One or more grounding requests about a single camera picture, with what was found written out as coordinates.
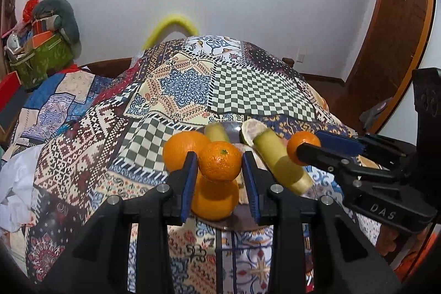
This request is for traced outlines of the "right hand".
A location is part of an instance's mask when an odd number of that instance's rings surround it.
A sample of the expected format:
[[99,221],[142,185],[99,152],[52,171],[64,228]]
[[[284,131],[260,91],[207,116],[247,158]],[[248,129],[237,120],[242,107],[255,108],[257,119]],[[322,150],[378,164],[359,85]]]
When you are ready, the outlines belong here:
[[394,252],[396,249],[396,239],[399,232],[396,229],[387,227],[385,225],[380,226],[380,233],[378,235],[375,248],[382,256],[386,256],[390,252]]

